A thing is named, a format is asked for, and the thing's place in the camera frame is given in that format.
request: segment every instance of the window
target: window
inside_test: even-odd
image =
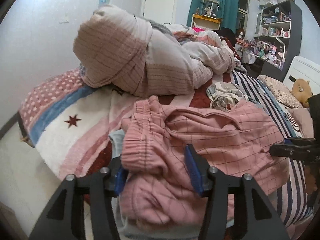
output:
[[[239,0],[236,29],[242,28],[246,32],[247,21],[248,21],[248,9],[249,9],[249,0]]]

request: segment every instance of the teddy bear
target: teddy bear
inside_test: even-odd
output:
[[[302,103],[304,108],[309,107],[308,98],[312,96],[309,81],[298,78],[292,86],[291,93],[300,103]]]

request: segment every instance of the headboard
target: headboard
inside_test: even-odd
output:
[[[294,81],[298,78],[310,81],[309,85],[314,95],[320,93],[320,65],[304,57],[295,56],[283,83],[291,90]]]

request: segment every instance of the white door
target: white door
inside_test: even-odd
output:
[[[174,0],[144,0],[143,17],[161,24],[173,24]]]

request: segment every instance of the screw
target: screw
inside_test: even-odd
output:
[[[218,172],[218,168],[216,168],[216,167],[210,167],[210,168],[209,168],[209,172],[210,172],[210,173],[217,173],[217,172]]]
[[[245,180],[252,180],[252,175],[249,173],[244,174],[243,177]]]
[[[108,167],[102,167],[100,169],[100,173],[102,173],[102,174],[107,174],[109,172],[110,172],[110,169]]]
[[[66,176],[66,180],[67,181],[73,181],[75,178],[76,178],[76,176],[73,175],[73,174],[69,174],[69,175]]]

